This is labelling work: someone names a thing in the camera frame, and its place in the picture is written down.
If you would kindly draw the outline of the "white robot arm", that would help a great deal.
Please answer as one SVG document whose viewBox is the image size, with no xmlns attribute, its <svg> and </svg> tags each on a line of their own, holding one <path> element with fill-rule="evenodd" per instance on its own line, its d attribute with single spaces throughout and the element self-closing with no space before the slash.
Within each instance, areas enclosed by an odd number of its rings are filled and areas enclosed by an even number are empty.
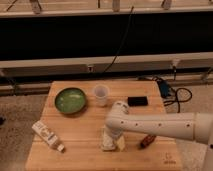
<svg viewBox="0 0 213 171">
<path fill-rule="evenodd" d="M 213 171 L 213 114 L 133 115 L 126 102 L 116 101 L 107 114 L 105 128 L 112 139 L 118 139 L 127 131 L 206 144 L 202 171 Z"/>
</svg>

